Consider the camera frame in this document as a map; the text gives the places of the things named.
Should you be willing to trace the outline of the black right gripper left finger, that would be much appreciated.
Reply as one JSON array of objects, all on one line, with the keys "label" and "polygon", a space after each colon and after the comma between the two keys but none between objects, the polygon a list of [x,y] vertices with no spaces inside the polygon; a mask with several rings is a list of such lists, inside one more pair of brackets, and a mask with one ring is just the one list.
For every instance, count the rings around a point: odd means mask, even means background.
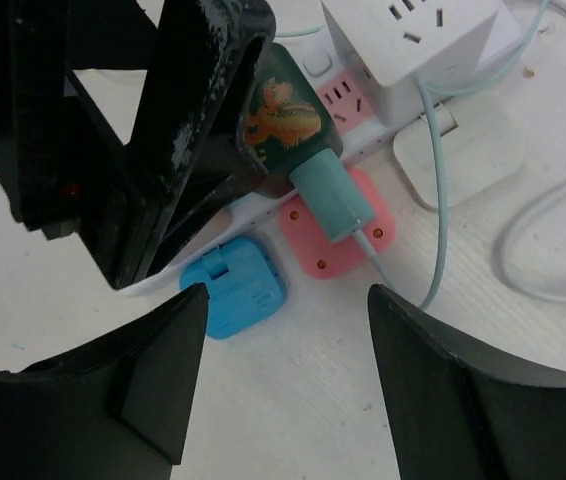
[{"label": "black right gripper left finger", "polygon": [[13,373],[0,371],[0,479],[167,479],[182,461],[206,287]]}]

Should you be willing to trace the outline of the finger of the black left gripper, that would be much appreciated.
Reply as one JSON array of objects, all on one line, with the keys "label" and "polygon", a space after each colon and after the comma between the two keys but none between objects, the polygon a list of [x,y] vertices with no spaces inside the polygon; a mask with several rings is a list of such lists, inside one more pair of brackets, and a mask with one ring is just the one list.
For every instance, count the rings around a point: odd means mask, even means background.
[{"label": "finger of the black left gripper", "polygon": [[244,125],[275,30],[265,1],[164,3],[127,154],[159,239],[190,237],[264,181]]}]

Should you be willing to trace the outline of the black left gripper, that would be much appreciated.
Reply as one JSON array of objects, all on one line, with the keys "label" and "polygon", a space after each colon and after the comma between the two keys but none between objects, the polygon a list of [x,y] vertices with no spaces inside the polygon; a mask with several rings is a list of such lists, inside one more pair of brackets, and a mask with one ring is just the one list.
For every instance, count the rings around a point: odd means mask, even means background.
[{"label": "black left gripper", "polygon": [[145,66],[156,28],[135,1],[0,1],[0,186],[14,220],[78,234],[114,289],[142,275],[157,206],[78,74]]}]

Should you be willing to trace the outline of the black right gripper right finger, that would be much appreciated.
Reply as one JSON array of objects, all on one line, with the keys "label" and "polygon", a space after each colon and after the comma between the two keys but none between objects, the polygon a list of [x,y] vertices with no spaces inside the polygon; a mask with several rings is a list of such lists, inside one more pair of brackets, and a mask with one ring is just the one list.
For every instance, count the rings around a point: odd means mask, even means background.
[{"label": "black right gripper right finger", "polygon": [[371,337],[403,479],[566,479],[566,372],[497,349],[382,285]]}]

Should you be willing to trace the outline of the dark green dragon charger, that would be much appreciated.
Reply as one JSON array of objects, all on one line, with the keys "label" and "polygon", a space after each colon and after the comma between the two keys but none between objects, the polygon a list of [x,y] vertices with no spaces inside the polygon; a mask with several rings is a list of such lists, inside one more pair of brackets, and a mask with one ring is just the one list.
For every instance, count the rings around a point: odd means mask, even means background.
[{"label": "dark green dragon charger", "polygon": [[281,44],[271,45],[259,69],[244,116],[244,139],[267,170],[257,192],[269,198],[292,191],[290,173],[316,153],[326,148],[343,152],[328,110]]}]

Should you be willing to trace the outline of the mint green charger plug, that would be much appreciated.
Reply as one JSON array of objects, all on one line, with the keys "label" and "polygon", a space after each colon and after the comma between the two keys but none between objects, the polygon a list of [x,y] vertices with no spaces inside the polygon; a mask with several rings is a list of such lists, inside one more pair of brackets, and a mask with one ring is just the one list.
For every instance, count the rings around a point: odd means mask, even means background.
[{"label": "mint green charger plug", "polygon": [[375,218],[374,210],[331,148],[316,153],[289,178],[330,243],[339,243]]}]

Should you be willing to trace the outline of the white power strip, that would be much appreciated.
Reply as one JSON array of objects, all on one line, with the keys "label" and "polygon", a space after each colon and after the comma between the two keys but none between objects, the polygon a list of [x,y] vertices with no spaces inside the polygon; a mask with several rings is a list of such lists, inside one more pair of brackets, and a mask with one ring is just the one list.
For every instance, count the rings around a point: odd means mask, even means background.
[{"label": "white power strip", "polygon": [[342,63],[327,30],[273,45],[261,72],[246,137],[268,170],[266,180],[223,208],[164,267],[123,294],[159,290],[203,254],[265,221],[293,197],[289,173],[301,161],[331,148],[353,165],[395,132],[374,113],[359,85],[361,76]]}]

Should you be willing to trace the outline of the pink charger plug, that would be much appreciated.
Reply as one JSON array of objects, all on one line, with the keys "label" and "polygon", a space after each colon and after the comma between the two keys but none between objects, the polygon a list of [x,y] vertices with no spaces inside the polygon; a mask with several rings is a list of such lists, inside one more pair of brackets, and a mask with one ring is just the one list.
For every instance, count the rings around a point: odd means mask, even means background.
[{"label": "pink charger plug", "polygon": [[[396,236],[396,221],[372,178],[362,169],[347,170],[352,182],[373,211],[373,218],[362,226],[366,238],[378,253],[385,252]],[[341,276],[369,260],[350,230],[341,232],[350,217],[343,209],[332,210],[323,230],[310,207],[297,195],[279,213],[279,225],[302,270],[318,280]]]}]

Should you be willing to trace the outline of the blue charger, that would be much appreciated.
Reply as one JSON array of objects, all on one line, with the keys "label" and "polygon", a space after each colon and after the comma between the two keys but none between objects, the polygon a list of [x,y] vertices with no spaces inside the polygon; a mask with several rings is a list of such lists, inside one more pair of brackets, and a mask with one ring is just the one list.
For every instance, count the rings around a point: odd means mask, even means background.
[{"label": "blue charger", "polygon": [[287,287],[264,245],[236,237],[191,263],[182,272],[182,289],[206,285],[209,295],[206,334],[230,338],[276,313]]}]

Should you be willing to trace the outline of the white cube socket adapter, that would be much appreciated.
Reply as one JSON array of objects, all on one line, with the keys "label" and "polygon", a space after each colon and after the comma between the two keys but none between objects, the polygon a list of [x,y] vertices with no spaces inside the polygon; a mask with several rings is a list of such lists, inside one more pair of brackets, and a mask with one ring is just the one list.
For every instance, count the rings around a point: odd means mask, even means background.
[{"label": "white cube socket adapter", "polygon": [[499,70],[523,29],[502,1],[325,1],[335,49],[375,115],[402,128],[423,110],[414,80],[445,92]]}]

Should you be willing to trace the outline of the white charger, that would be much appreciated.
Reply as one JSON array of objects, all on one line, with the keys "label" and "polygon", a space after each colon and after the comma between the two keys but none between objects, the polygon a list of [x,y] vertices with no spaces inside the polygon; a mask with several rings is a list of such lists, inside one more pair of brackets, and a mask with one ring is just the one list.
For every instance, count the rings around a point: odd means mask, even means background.
[{"label": "white charger", "polygon": [[[439,104],[436,116],[449,206],[482,193],[521,168],[522,136],[495,95],[482,92],[454,98]],[[435,166],[426,119],[421,117],[399,131],[392,146],[417,202],[435,210]]]}]

